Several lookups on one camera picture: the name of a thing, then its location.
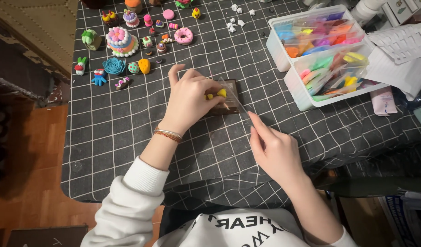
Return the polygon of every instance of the grid mat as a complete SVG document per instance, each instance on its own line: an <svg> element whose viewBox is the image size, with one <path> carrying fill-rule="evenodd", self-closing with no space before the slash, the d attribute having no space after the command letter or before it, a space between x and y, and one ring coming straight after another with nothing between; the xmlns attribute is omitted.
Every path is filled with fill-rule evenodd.
<svg viewBox="0 0 421 247"><path fill-rule="evenodd" d="M104 36L108 27L100 18L101 10L83 9L78 3L73 65L78 57L87 56L89 62L83 76L76 76L74 71L72 75L61 182L70 198L102 201L114 177L125 174L164 116L170 94L167 73L175 63L184 63L186 68L195 68L214 80L220 76L236 79L240 101L248 110L259 114L268 126L298 139L304 168L311 174L362 160L399 143L421 140L421 126L413 114L399 106L398 114L376 116L369 94L308 112L297 109L283 81L285 73L275 68L265 42L270 33L267 21L305 11L301 1L194 0L192 6L202 13L199 20L191 16L191 9L177 9L173 0L165 0L161 8L143 4L138 28L128 28L121 22L139 40L148 35L143 15L149 13L153 20L165 21L165 9L175 12L175 19L169 22L191 29L194 39L189 46L167 45L168 52L159 54L163 64L154 62L156 54L148 58L142 53L142 45L133 56L120 58L127 64L148 58L152 69L147 75L132 75L126 70L132 84L116 91L114 84L125 73L108 75L108 83L102 87L90 82L93 71L103 68L102 62L114 56L105 45L98 51L85 48L80 39L84 30L90 28ZM243 13L232 11L232 4L240 6ZM121 18L125 4L110 0L102 10L109 9ZM255 16L250 16L250 9L256 10ZM246 25L236 26L236 32L230 33L226 23L232 17ZM164 28L155 27L158 42L162 34L174 35L167 26L165 22ZM211 204L258 208L287 205L285 192L255 163L248 139L249 131L239 115L197 122L185 134L172 160L164 204L180 209Z"/></svg>

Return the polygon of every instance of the clay donut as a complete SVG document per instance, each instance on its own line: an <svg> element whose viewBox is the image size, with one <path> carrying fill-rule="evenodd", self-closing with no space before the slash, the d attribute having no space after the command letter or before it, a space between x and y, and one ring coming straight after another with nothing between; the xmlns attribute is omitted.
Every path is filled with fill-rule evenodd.
<svg viewBox="0 0 421 247"><path fill-rule="evenodd" d="M182 45L189 45L192 43L193 34L189 28L182 27L175 31L175 41Z"/></svg>

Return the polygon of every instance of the hand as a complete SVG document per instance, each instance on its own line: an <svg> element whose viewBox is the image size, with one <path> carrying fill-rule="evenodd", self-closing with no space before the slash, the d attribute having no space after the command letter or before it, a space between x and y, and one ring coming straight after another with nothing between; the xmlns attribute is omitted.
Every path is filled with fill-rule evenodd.
<svg viewBox="0 0 421 247"><path fill-rule="evenodd" d="M177 72L185 67L176 64L169 70L171 94L165 117L159 123L161 130L183 135L193 124L216 104L224 102L225 98L216 96L210 100L204 99L206 92L217 92L222 86L212 79L208 79L194 69L186 71L178 80Z"/></svg>
<svg viewBox="0 0 421 247"><path fill-rule="evenodd" d="M290 135L267 127L258 115L248 112L251 127L250 145L258 165L286 190L305 181L297 141Z"/></svg>

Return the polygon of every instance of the white sleeve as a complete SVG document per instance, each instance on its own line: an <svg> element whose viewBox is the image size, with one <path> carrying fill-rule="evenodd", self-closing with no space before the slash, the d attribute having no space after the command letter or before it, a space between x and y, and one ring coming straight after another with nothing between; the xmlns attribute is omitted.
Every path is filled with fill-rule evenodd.
<svg viewBox="0 0 421 247"><path fill-rule="evenodd" d="M316 245L311 243L310 241L306 240L307 244L311 247L358 247L358 245L354 242L351 238L350 234L346 231L345 227L343 226L343 235L342 237L337 240L337 242L328 245Z"/></svg>
<svg viewBox="0 0 421 247"><path fill-rule="evenodd" d="M82 247L144 246L153 237L151 219L163 199L168 171L136 158L125 176L116 177L94 219L97 225Z"/></svg>

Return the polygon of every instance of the left hand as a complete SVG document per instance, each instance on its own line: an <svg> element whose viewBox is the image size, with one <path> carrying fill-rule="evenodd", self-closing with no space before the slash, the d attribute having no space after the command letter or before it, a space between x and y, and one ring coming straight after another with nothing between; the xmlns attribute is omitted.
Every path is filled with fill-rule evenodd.
<svg viewBox="0 0 421 247"><path fill-rule="evenodd" d="M181 136L212 107L225 100L221 96L205 100L204 95L207 91L218 91L222 86L194 69L187 70L178 80L177 72L184 67L184 64L176 64L169 70L171 94L165 117L159 123L161 130L175 132Z"/></svg>

